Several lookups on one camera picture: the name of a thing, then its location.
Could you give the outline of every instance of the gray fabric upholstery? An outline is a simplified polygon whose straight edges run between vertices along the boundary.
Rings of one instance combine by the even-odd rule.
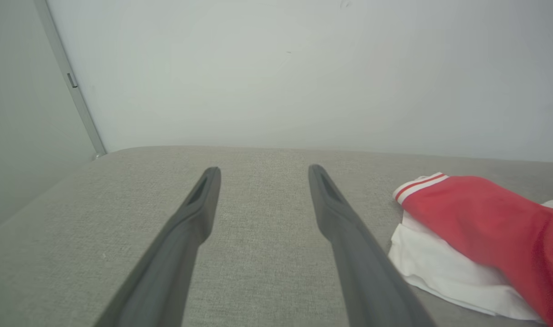
[[[553,163],[376,153],[144,147],[106,155],[0,226],[0,326],[92,326],[208,166],[222,186],[183,325],[347,326],[332,250],[307,181],[324,166],[385,250],[401,219],[391,192],[421,175],[489,178],[538,203]],[[536,326],[414,289],[439,326]]]

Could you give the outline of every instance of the folded clothing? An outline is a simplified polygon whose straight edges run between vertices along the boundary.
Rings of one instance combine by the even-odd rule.
[[[553,200],[543,205],[553,208]],[[541,319],[498,269],[468,259],[407,211],[387,256],[408,284],[448,302],[489,315]]]
[[[522,296],[553,326],[553,201],[544,207],[484,178],[441,173],[400,186],[394,198],[406,212],[392,241],[413,236],[416,242],[432,244],[429,251],[441,251],[437,257],[416,258],[414,262],[392,248],[390,258],[409,283],[484,313],[537,319]],[[442,247],[436,248],[436,242],[442,242]],[[444,263],[442,270],[431,268],[453,256],[457,256],[453,265]],[[476,278],[480,283],[472,284]],[[497,306],[500,300],[506,305]]]

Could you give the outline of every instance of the metal door frame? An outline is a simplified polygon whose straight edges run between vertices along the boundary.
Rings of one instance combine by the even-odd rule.
[[[97,129],[94,125],[93,118],[89,113],[89,109],[87,108],[85,99],[83,98],[83,94],[81,93],[81,88],[77,84],[77,79],[75,78],[75,74],[73,73],[73,68],[71,68],[69,58],[67,57],[67,53],[64,50],[63,43],[61,42],[59,37],[59,33],[57,32],[56,26],[54,25],[53,17],[50,14],[49,6],[46,3],[46,0],[34,0],[34,5],[36,6],[36,11],[38,12],[38,16],[40,17],[42,26],[44,27],[46,37],[49,39],[50,47],[53,50],[54,57],[59,64],[59,69],[63,75],[63,80],[67,84],[67,88],[71,93],[71,97],[73,98],[73,102],[77,107],[77,111],[79,111],[79,116],[81,116],[81,120],[83,121],[85,130],[87,131],[87,134],[89,134],[89,138],[91,140],[91,143],[93,143],[93,147],[97,153],[97,156],[101,157],[102,155],[107,154],[107,151],[105,151],[103,142],[101,141],[99,133],[97,132]]]

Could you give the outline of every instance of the white cloth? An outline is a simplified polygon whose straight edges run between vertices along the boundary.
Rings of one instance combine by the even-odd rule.
[[[553,208],[553,200],[543,205]],[[474,263],[406,211],[391,236],[388,257],[408,284],[448,302],[489,315],[540,321],[501,272]]]

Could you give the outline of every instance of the red stripe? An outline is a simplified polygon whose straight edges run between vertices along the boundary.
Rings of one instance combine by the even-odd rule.
[[[400,197],[401,193],[405,192],[405,190],[407,190],[408,188],[411,188],[411,187],[416,186],[416,185],[424,184],[426,182],[430,182],[430,180],[435,180],[436,178],[440,178],[440,177],[443,177],[443,176],[444,176],[444,174],[439,174],[436,177],[432,177],[432,178],[427,179],[427,180],[422,180],[422,182],[417,182],[417,183],[414,183],[414,184],[410,184],[410,185],[406,186],[405,188],[402,188],[402,190],[399,191],[397,193],[397,195],[395,195],[395,200],[397,201],[397,199]]]

